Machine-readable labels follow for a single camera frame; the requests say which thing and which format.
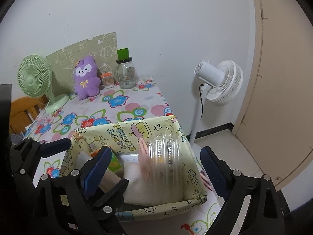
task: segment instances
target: fan base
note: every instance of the fan base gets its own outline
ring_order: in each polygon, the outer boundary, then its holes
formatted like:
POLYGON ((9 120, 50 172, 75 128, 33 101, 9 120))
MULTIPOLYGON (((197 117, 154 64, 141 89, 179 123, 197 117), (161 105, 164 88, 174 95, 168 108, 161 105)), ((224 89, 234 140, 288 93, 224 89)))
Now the fan base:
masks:
POLYGON ((69 96, 68 95, 59 95, 59 96, 57 96, 55 98, 55 102, 54 103, 50 103, 47 106, 46 113, 52 113, 52 112, 58 110, 64 104, 66 104, 68 100, 69 100, 69 96))

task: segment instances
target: door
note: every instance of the door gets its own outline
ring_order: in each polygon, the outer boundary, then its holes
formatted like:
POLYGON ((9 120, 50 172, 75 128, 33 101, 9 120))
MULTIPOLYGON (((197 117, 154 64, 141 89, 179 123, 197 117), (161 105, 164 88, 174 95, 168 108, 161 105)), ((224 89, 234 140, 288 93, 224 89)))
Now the door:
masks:
POLYGON ((313 147, 313 27, 296 0, 261 6, 259 72, 236 135, 278 185, 313 147))

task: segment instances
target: orange object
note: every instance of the orange object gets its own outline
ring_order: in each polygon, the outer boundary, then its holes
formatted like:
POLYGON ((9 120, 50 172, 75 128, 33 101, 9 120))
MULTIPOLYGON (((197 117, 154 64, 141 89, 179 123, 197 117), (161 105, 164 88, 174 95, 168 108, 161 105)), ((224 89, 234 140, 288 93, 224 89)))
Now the orange object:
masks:
POLYGON ((94 158, 94 157, 97 155, 97 153, 99 152, 99 150, 100 150, 100 148, 98 148, 97 150, 92 151, 91 153, 89 153, 89 155, 90 155, 92 158, 94 158))
POLYGON ((19 134, 25 131, 25 127, 32 123, 29 115, 35 120, 39 109, 43 110, 48 103, 46 96, 30 98, 28 96, 12 101, 10 112, 10 134, 19 134))
POLYGON ((103 74, 101 75, 101 77, 104 78, 104 77, 111 76, 111 75, 112 75, 112 73, 110 73, 110 72, 105 72, 105 73, 103 73, 103 74))
POLYGON ((76 67, 77 65, 78 65, 78 63, 80 62, 80 60, 78 60, 76 63, 75 63, 75 65, 74 65, 74 67, 76 67))

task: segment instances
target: fan grille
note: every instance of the fan grille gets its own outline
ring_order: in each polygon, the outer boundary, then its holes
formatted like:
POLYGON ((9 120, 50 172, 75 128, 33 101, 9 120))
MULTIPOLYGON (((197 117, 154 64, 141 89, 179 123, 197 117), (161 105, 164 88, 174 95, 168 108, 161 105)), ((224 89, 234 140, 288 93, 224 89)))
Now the fan grille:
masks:
POLYGON ((203 65, 203 61, 201 61, 195 68, 195 74, 198 74, 203 65))
POLYGON ((209 91, 207 99, 216 106, 222 106, 237 95, 242 84, 243 73, 241 68, 231 60, 221 62, 217 68, 224 72, 224 80, 209 91))
POLYGON ((27 56, 18 68, 18 85, 28 96, 43 96, 51 85, 52 72, 49 62, 40 56, 27 56))

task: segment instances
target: small glass jar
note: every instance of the small glass jar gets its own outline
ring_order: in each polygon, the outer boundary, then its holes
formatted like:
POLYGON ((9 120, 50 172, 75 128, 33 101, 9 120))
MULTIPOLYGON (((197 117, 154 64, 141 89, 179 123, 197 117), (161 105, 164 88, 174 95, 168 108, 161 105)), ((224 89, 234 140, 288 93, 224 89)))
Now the small glass jar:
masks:
POLYGON ((135 65, 129 56, 128 48, 117 51, 118 60, 116 74, 121 89, 131 89, 137 85, 135 65))
POLYGON ((101 78, 105 88, 111 88, 114 86, 114 78, 112 73, 105 72, 101 75, 101 78))

